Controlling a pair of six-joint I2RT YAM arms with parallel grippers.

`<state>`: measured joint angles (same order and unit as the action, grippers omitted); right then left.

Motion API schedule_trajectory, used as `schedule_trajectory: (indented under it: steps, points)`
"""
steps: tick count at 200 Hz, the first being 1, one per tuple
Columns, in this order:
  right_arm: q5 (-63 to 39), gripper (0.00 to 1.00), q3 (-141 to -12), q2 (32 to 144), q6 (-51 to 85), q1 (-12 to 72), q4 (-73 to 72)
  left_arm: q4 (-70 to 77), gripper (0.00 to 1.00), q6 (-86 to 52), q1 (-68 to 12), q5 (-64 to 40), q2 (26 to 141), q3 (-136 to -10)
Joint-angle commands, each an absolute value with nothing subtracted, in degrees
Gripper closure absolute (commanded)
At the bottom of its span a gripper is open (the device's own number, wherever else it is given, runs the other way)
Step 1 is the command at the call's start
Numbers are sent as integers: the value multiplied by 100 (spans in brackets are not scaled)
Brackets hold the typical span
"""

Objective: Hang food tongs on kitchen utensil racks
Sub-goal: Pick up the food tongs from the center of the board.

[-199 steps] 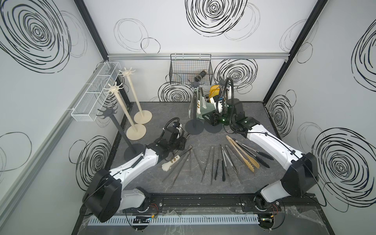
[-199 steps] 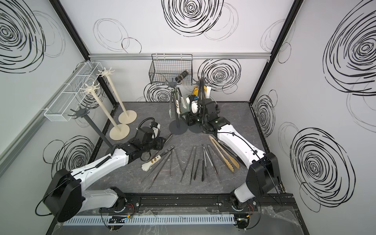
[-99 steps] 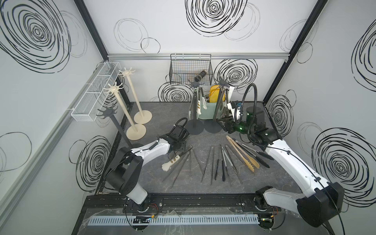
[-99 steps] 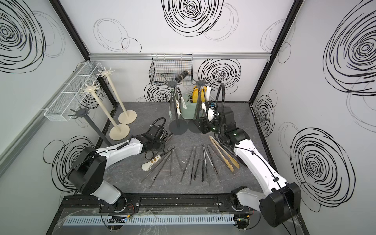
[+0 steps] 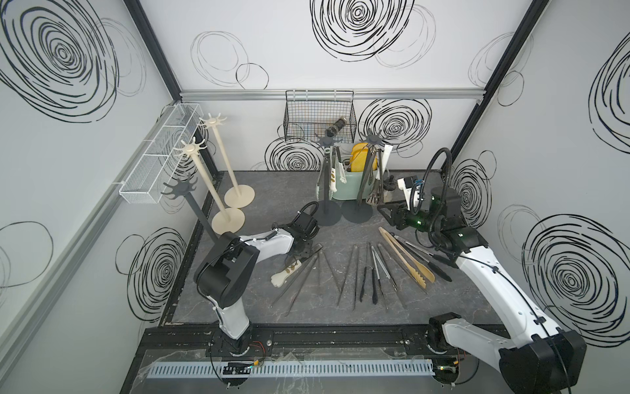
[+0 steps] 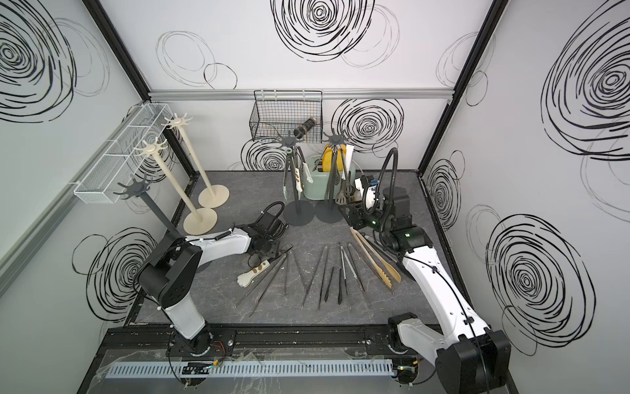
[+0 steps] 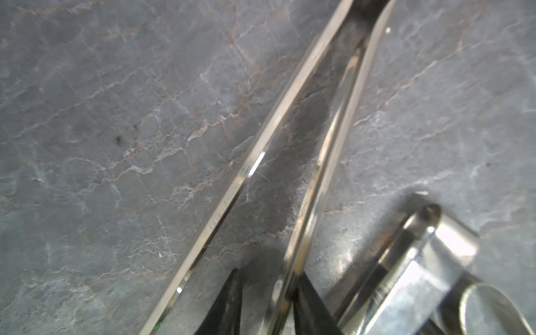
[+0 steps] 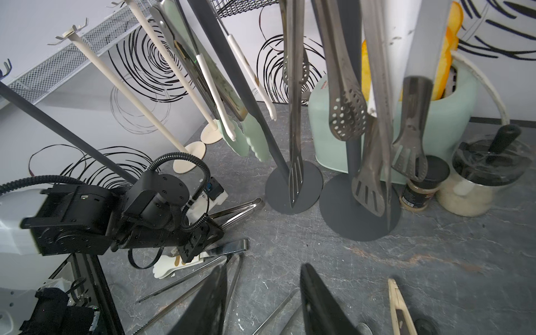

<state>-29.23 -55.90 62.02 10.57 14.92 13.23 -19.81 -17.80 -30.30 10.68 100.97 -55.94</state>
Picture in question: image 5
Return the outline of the steel slotted tongs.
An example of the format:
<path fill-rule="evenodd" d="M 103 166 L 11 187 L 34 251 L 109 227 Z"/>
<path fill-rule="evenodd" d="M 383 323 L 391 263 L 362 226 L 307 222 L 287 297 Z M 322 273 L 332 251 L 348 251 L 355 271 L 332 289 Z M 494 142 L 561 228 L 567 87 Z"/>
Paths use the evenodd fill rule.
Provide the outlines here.
<path fill-rule="evenodd" d="M 330 157 L 331 148 L 324 148 L 323 164 L 318 176 L 318 183 L 316 185 L 316 197 L 319 200 L 325 200 L 328 194 L 328 187 L 330 183 Z"/>

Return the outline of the plain steel serving tongs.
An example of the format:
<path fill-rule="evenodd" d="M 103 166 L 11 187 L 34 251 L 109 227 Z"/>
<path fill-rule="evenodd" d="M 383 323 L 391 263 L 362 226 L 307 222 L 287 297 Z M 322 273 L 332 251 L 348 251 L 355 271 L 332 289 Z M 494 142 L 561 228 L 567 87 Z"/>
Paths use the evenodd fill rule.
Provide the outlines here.
<path fill-rule="evenodd" d="M 362 201 L 364 200 L 364 190 L 365 187 L 368 183 L 368 179 L 370 177 L 370 175 L 373 173 L 373 163 L 374 160 L 377 156 L 377 153 L 380 149 L 377 148 L 375 145 L 371 146 L 368 150 L 367 150 L 367 155 L 366 155 L 366 159 L 364 162 L 364 170 L 362 173 L 362 178 L 361 178 L 361 182 L 359 184 L 359 190 L 358 190 L 358 194 L 356 197 L 356 205 L 357 207 L 360 207 L 362 205 Z"/>

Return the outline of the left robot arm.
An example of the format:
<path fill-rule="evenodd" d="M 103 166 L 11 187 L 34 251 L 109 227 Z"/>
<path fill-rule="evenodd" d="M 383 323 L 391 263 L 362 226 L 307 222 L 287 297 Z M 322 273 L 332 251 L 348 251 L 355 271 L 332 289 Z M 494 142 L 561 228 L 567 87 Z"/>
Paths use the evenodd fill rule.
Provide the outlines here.
<path fill-rule="evenodd" d="M 311 256 L 313 238 L 319 232 L 315 218 L 318 208 L 318 202 L 308 202 L 291 222 L 274 224 L 261 234 L 238 236 L 225 232 L 197 269 L 196 290 L 213 307 L 221 330 L 219 338 L 231 352 L 245 353 L 251 341 L 242 297 L 256 264 L 279 255 L 295 259 Z"/>

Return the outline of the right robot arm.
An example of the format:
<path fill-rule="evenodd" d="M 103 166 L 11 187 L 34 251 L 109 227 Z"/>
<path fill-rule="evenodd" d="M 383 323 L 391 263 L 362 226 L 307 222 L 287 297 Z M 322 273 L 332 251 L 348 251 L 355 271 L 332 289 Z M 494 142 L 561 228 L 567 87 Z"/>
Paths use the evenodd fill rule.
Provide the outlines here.
<path fill-rule="evenodd" d="M 562 329 L 521 289 L 495 257 L 487 240 L 466 223 L 461 197 L 450 187 L 452 153 L 446 157 L 444 181 L 423 208 L 426 178 L 404 182 L 405 199 L 378 206 L 398 230 L 425 233 L 447 265 L 459 269 L 492 305 L 508 335 L 502 337 L 469 323 L 456 313 L 430 319 L 426 341 L 435 354 L 465 351 L 497 370 L 514 393 L 570 391 L 577 383 L 587 344 L 576 331 Z"/>

